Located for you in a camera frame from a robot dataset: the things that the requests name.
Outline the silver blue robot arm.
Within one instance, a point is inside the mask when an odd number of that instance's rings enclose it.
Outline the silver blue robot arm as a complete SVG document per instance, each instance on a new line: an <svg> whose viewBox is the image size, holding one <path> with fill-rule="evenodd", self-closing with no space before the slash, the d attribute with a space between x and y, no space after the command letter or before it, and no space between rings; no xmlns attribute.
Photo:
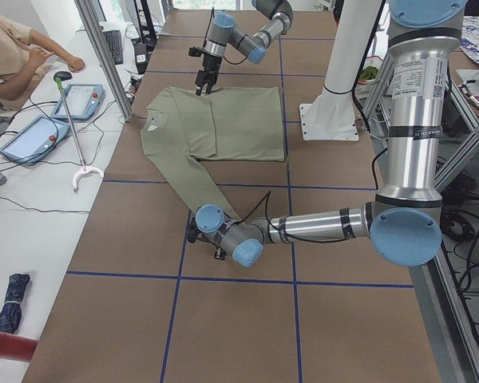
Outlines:
<svg viewBox="0 0 479 383"><path fill-rule="evenodd" d="M246 60L258 64L264 59L270 44L291 28L293 9L288 1L253 1L251 4L269 19L256 34L249 36L240 29L232 15L213 11L203 45L188 50L189 56L203 58L203 68L196 75L196 95L212 92L228 45Z"/></svg>
<svg viewBox="0 0 479 383"><path fill-rule="evenodd" d="M229 218L214 204L199 207L188 241L212 243L217 258L230 255L249 267L268 243L338 243L367 237L388 261L407 267L431 260L441 246L441 195L434 187L442 133L446 70L459 46L463 1L393 1L388 51L395 61L388 166L375 199L309 215Z"/></svg>

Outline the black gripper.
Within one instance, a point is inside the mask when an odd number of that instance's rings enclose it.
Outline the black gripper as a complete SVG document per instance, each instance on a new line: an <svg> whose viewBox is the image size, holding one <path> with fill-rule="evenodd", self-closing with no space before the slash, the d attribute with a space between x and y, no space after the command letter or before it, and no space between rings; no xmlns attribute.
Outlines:
<svg viewBox="0 0 479 383"><path fill-rule="evenodd" d="M196 95L200 96L203 87L206 85L206 94L211 94L213 87L218 80L222 57L217 57L209 53L204 54L203 69L200 70L196 78Z"/></svg>
<svg viewBox="0 0 479 383"><path fill-rule="evenodd" d="M202 231L198 228L195 217L192 217L187 225L187 241L189 243L203 241Z"/></svg>

